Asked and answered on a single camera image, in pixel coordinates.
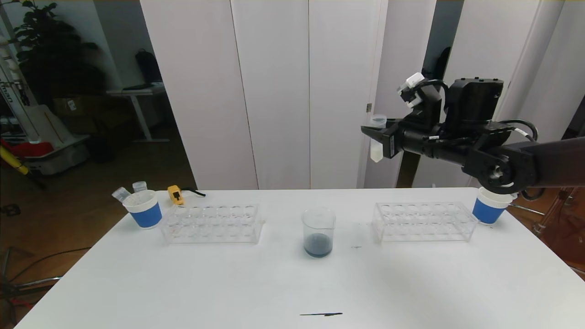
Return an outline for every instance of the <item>white desk leg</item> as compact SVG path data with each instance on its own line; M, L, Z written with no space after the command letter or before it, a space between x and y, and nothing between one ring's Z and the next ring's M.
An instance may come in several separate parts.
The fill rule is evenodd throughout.
M134 111L136 111L136 116L138 117L138 122L140 123L140 127L144 132L145 139L137 139L135 142L168 142L169 140L164 139L152 139L150 135L150 129L148 128L148 124L146 124L146 120L144 118L144 114L142 113L142 109L140 108L140 103L138 102L138 98L136 96L130 96L132 100L132 105L134 106Z

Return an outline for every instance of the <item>paper cup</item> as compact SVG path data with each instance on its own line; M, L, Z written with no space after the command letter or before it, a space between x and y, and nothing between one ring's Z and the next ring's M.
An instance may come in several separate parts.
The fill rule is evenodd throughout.
M133 193L122 204L141 228L153 228L163 217L159 199L153 190Z
M482 224L491 225L498 220L514 199L516 196L513 194L496 194L481 187L473 207L473 215Z

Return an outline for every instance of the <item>yellow tape measure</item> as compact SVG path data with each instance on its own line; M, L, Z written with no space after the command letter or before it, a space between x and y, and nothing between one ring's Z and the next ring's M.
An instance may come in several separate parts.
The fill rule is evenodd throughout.
M171 201L174 204L182 205L185 203L185 201L183 200L183 195L181 194L181 189L179 188L179 186L176 186L176 185L169 186L167 188L167 191L168 191L168 197L171 198Z

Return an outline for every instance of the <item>test tube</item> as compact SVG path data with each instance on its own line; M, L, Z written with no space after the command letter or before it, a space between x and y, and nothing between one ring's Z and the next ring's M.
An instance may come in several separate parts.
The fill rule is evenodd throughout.
M383 114L374 114L370 119L370 126L375 128L386 128L386 116ZM370 141L370 158L374 162L379 162L384 157L384 147L377 140Z
M146 187L145 181L137 181L132 184L132 188L134 189L134 193L138 193L140 191L146 191L148 188Z
M120 202L124 202L124 200L129 196L130 192L128 192L128 190L124 187L120 187L112 193L112 197L115 197Z

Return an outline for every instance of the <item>potted plant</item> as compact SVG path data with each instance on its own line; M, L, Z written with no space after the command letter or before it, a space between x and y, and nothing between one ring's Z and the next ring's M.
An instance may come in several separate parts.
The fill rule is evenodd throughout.
M57 4L40 8L27 0L22 6L30 11L14 29L14 41L23 48L17 54L20 69L39 104L52 105L53 98L70 94L103 94L105 75L88 61L98 46L83 42L71 25L57 19Z

